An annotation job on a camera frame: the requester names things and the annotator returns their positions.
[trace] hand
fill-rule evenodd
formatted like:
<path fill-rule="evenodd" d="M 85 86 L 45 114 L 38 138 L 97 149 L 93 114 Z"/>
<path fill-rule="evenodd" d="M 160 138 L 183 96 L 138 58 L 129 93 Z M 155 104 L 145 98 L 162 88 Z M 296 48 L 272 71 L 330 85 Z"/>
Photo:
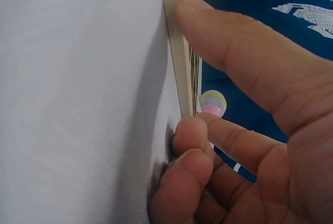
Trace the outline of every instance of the hand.
<path fill-rule="evenodd" d="M 211 114 L 183 119 L 150 202 L 154 224 L 333 223 L 333 64 L 249 17 L 181 0 L 185 37 L 271 112 L 287 145 Z M 209 141 L 257 175 L 252 184 Z"/>

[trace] printed pattern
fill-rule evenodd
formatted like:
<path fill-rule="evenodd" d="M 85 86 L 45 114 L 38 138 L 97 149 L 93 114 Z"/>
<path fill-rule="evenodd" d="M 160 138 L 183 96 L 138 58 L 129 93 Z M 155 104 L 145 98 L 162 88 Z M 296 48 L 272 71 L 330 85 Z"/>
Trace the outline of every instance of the printed pattern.
<path fill-rule="evenodd" d="M 320 33 L 323 37 L 333 39 L 333 10 L 296 3 L 280 5 L 273 9 L 311 22 L 315 25 L 309 26 L 309 29 Z"/>

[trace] fingernail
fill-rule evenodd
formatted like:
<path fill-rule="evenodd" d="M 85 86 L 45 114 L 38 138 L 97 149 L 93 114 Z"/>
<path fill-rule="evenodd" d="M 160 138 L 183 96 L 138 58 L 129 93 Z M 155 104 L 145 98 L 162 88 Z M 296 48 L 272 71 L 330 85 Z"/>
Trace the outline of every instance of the fingernail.
<path fill-rule="evenodd" d="M 179 4 L 180 4 L 180 6 L 189 7 L 192 10 L 213 9 L 212 6 L 210 6 L 203 0 L 180 0 Z"/>

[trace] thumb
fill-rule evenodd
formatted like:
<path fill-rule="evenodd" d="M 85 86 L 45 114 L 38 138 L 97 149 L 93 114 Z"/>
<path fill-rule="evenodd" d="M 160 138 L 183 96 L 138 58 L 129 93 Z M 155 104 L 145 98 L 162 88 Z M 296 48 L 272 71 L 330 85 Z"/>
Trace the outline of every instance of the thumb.
<path fill-rule="evenodd" d="M 180 0 L 180 27 L 207 63 L 292 134 L 333 111 L 333 65 L 250 17 L 215 10 L 202 0 Z"/>

